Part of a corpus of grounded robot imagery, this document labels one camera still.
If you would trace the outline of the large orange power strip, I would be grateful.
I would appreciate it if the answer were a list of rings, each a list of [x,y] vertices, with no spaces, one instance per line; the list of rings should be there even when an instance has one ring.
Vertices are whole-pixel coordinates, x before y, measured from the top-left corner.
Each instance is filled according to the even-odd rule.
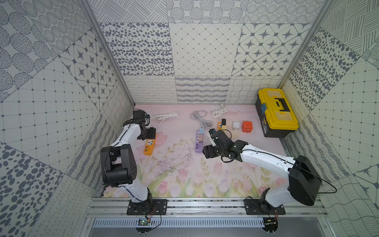
[[[143,150],[144,155],[151,156],[153,154],[155,144],[156,144],[155,139],[148,139],[146,142],[145,148]]]

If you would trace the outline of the purple power strip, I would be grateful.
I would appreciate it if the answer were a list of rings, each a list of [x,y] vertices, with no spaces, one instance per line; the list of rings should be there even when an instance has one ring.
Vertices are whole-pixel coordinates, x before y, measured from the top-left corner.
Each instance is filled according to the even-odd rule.
[[[203,150],[203,141],[199,142],[197,140],[197,136],[199,135],[199,130],[196,131],[196,137],[195,137],[195,152],[196,153],[202,153]]]

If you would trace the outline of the white charger plug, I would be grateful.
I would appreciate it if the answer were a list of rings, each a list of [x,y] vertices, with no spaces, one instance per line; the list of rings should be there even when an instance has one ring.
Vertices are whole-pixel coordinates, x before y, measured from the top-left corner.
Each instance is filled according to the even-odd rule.
[[[240,122],[234,121],[232,128],[233,128],[233,130],[239,130],[239,128],[240,128]]]

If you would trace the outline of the red cube adapter plug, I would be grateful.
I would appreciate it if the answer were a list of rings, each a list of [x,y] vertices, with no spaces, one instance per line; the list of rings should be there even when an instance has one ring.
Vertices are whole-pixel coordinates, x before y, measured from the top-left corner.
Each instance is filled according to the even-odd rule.
[[[243,121],[241,128],[242,128],[242,132],[251,133],[253,130],[252,122],[251,121]]]

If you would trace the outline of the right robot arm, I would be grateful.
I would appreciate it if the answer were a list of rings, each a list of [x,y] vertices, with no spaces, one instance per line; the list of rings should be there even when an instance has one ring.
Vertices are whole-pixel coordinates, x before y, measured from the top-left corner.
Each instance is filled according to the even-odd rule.
[[[313,206],[322,180],[311,161],[304,156],[284,157],[259,149],[245,141],[232,141],[222,130],[209,130],[211,145],[202,150],[207,159],[228,158],[267,169],[286,180],[275,189],[266,188],[259,199],[259,207],[273,210],[283,204],[299,202]]]

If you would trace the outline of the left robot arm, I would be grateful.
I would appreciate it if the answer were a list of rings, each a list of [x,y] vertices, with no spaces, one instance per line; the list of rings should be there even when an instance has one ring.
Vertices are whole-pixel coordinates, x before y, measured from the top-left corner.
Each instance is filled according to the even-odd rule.
[[[154,207],[150,190],[137,179],[137,163],[132,144],[137,140],[151,141],[156,138],[156,129],[150,127],[150,115],[134,109],[132,118],[123,124],[121,135],[100,151],[101,174],[105,185],[124,188],[131,202],[145,212]]]

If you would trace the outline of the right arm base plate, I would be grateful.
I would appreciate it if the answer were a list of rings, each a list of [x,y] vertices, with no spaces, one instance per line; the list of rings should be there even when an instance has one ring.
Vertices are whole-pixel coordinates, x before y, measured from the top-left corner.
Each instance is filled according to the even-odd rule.
[[[286,214],[283,206],[272,207],[266,201],[260,201],[259,199],[247,197],[243,200],[243,202],[247,215],[267,215],[270,217],[275,217],[277,215]]]

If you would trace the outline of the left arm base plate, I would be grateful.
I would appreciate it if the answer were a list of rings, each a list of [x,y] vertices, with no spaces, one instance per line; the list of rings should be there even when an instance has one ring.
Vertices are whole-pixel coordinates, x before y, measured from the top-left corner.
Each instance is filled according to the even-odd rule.
[[[127,215],[165,215],[167,212],[167,199],[153,199],[152,202],[144,201],[128,204]]]

